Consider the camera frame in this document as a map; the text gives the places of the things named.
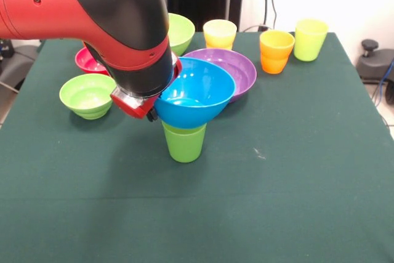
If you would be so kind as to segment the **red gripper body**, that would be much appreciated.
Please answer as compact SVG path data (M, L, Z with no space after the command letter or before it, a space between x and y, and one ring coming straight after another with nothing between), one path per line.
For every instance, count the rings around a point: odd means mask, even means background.
M164 89L150 97L141 97L132 92L127 92L121 86L116 85L110 94L113 102L126 114L133 118L143 119L148 111L154 107L159 96L174 82L182 71L182 64L176 55L172 55L172 76Z

